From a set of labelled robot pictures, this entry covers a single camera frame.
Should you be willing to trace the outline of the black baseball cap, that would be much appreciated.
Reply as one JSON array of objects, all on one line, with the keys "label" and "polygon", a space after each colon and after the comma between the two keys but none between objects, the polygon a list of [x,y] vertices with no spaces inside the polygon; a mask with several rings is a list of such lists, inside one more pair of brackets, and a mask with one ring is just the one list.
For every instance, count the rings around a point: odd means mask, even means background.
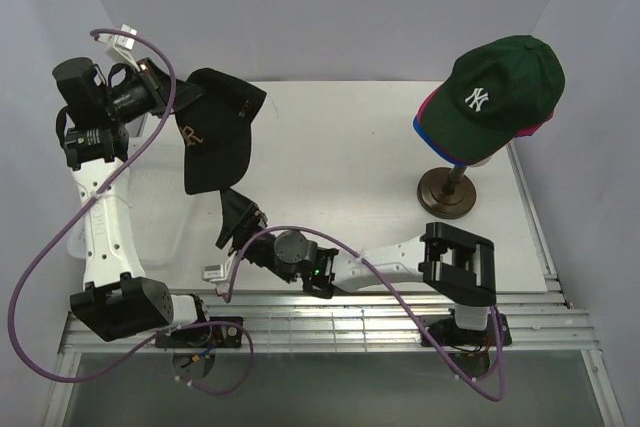
[{"label": "black baseball cap", "polygon": [[249,168],[251,124],[267,93],[240,78],[201,68],[188,87],[203,95],[175,113],[183,139],[184,188],[189,195],[222,191],[236,185]]}]

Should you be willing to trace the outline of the blue baseball cap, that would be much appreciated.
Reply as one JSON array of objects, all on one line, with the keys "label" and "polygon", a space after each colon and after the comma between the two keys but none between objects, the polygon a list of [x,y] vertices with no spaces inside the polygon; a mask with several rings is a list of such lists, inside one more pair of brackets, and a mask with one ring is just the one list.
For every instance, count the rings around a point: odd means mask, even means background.
[{"label": "blue baseball cap", "polygon": [[469,166],[469,163],[465,163],[459,159],[454,158],[449,153],[445,152],[441,147],[439,147],[422,129],[418,116],[415,116],[413,119],[413,128],[416,134],[442,159],[453,164],[453,165],[462,165]]}]

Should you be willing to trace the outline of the dark brown mannequin stand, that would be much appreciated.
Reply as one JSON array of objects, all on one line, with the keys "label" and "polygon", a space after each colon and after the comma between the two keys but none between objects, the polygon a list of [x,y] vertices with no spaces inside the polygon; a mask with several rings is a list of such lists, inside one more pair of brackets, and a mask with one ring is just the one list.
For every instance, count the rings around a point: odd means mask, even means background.
[{"label": "dark brown mannequin stand", "polygon": [[460,219],[474,207],[477,192],[465,166],[438,167],[427,171],[417,185],[423,209],[440,219]]}]

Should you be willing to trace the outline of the dark green baseball cap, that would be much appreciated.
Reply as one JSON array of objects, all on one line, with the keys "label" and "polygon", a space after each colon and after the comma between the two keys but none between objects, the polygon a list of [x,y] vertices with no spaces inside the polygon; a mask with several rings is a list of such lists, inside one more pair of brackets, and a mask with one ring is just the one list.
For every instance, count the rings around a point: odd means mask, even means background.
[{"label": "dark green baseball cap", "polygon": [[519,131],[549,121],[565,82],[549,44],[531,35],[500,38],[456,59],[420,124],[439,147],[471,165]]}]

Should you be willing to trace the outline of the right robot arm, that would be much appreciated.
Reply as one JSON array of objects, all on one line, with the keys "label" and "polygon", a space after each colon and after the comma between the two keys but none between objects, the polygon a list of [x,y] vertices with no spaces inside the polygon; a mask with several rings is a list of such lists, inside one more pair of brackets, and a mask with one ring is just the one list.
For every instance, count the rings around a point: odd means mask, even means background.
[{"label": "right robot arm", "polygon": [[319,246],[319,232],[302,227],[270,229],[259,206],[233,189],[220,193],[222,225],[216,240],[230,258],[214,285],[228,295],[239,264],[246,260],[303,292],[330,299],[385,283],[424,284],[453,302],[451,329],[464,344],[488,331],[496,303],[495,247],[492,241],[442,222],[423,234],[386,247],[349,251],[332,240]]}]

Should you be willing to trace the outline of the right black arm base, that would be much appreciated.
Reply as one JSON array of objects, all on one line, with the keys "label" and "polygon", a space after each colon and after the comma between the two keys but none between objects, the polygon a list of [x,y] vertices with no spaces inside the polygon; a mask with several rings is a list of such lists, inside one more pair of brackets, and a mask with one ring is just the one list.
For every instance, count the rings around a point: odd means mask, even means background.
[{"label": "right black arm base", "polygon": [[500,337],[503,346],[511,346],[513,343],[507,318],[504,314],[498,315],[498,327],[494,328],[491,315],[487,316],[487,327],[482,331],[459,328],[452,315],[448,316],[420,316],[419,320],[434,340],[446,347],[485,347],[497,345],[497,337]]}]

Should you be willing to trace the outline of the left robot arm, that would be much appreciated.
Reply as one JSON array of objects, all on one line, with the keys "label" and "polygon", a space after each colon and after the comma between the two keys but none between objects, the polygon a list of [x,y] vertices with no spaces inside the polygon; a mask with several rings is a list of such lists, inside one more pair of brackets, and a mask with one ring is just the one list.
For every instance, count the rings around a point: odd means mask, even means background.
[{"label": "left robot arm", "polygon": [[52,75],[65,101],[56,135],[83,208],[85,271],[81,291],[70,297],[72,313],[107,342],[169,328],[190,346],[205,344],[212,323],[202,301],[147,277],[130,220],[126,126],[164,114],[170,76],[149,58],[103,73],[86,57],[62,62]]}]

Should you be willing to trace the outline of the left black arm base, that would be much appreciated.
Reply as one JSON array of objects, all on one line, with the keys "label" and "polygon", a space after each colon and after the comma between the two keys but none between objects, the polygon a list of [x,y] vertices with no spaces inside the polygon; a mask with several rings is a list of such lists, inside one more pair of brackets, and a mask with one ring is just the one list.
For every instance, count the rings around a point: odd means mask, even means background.
[{"label": "left black arm base", "polygon": [[209,321],[216,322],[216,325],[164,334],[154,341],[154,346],[160,349],[206,349],[239,348],[242,345],[243,333],[240,327],[244,324],[243,317],[210,317]]}]

